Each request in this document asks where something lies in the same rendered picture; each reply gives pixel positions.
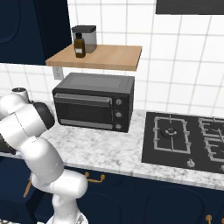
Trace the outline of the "navy wall cupboard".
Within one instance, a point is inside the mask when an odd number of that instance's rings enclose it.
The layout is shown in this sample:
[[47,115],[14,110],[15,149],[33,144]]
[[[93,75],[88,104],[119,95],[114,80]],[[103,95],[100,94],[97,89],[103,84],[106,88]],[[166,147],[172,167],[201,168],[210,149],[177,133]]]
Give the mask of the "navy wall cupboard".
[[0,0],[0,63],[45,66],[71,44],[67,0]]

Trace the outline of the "brown glass bottle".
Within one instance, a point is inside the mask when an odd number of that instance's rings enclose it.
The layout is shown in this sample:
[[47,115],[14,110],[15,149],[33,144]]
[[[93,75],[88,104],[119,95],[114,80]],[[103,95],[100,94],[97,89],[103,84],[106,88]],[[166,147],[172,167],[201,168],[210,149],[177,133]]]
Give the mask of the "brown glass bottle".
[[73,45],[76,57],[84,58],[86,56],[85,41],[80,32],[75,33]]

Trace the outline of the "navy cupboard door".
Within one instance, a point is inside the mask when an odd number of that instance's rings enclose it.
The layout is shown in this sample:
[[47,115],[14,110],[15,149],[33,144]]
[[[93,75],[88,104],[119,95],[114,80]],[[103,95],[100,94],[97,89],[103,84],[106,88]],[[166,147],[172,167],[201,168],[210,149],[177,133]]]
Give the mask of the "navy cupboard door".
[[208,224],[211,204],[189,186],[138,178],[133,224]]
[[24,197],[30,172],[21,159],[0,159],[0,219],[20,224],[32,221]]
[[123,190],[88,190],[77,199],[88,224],[132,224],[134,193]]

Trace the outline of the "navy drawer front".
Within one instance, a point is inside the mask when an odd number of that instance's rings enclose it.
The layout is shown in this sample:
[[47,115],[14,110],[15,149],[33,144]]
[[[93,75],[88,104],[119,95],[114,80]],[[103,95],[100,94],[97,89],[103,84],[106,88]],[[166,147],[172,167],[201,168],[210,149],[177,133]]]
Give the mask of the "navy drawer front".
[[100,184],[88,182],[88,188],[94,189],[95,191],[102,192],[103,190],[111,191],[127,191],[133,192],[135,190],[135,181],[132,177],[119,175],[104,171],[92,171],[75,167],[66,167],[68,170],[75,171],[85,175],[85,172],[89,172],[90,177],[93,179],[98,179],[101,174],[105,175],[105,180]]

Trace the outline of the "wooden wall shelf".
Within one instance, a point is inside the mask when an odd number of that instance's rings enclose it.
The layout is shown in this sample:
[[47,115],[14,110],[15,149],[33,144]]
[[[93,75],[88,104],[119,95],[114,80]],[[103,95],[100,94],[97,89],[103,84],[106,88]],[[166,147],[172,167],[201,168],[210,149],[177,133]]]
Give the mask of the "wooden wall shelf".
[[98,45],[92,53],[79,59],[75,56],[74,46],[70,45],[45,63],[49,67],[136,71],[141,52],[142,47],[135,45]]

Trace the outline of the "white wall socket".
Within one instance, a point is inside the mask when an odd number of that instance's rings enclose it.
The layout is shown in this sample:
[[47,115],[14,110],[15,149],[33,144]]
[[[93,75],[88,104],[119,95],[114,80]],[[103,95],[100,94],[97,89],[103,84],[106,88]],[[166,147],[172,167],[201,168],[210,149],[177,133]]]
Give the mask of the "white wall socket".
[[54,66],[52,68],[53,71],[53,77],[55,80],[60,80],[62,81],[64,79],[64,74],[63,74],[63,68],[59,66]]

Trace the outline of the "black extractor hood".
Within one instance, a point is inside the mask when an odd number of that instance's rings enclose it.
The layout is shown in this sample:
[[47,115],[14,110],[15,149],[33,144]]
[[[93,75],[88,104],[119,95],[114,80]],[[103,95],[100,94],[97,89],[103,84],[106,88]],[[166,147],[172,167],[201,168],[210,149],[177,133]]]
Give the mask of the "black extractor hood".
[[224,0],[157,0],[161,15],[224,15]]

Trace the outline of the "grey canister with black lid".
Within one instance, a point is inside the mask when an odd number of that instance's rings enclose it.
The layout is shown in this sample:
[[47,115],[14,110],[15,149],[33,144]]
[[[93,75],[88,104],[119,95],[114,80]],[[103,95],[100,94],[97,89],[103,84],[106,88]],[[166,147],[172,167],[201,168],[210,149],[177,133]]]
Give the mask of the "grey canister with black lid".
[[97,47],[96,39],[96,26],[95,25],[76,25],[71,28],[73,39],[76,38],[75,34],[81,33],[85,42],[86,53],[92,53]]

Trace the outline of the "toaster oven door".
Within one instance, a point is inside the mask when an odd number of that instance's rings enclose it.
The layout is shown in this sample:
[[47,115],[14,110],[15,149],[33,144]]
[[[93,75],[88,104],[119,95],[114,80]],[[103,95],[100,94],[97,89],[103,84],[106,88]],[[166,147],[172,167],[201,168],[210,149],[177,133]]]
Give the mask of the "toaster oven door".
[[[55,97],[71,97],[78,94],[56,94]],[[80,105],[72,103],[56,102],[54,105],[61,125],[79,126],[84,128],[112,130],[113,116],[110,99],[109,107],[100,107],[92,105]]]

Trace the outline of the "black toaster oven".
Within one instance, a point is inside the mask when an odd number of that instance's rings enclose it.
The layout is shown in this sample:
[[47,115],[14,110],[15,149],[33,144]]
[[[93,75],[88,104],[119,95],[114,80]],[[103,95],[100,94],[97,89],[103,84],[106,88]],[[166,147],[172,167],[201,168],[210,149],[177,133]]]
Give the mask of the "black toaster oven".
[[[133,112],[134,86],[133,76],[70,73],[52,90],[52,96],[70,94],[108,97],[112,100],[113,129],[111,131],[128,132]],[[116,105],[116,99],[121,99],[122,105]],[[116,111],[122,113],[121,118],[116,117]],[[117,123],[122,125],[121,129],[116,129]]]

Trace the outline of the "black gas hob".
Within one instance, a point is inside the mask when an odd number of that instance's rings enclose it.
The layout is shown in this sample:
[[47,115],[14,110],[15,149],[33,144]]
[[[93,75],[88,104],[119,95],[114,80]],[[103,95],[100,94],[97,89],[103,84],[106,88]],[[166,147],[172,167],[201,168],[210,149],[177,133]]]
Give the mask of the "black gas hob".
[[224,174],[224,118],[147,112],[142,162]]

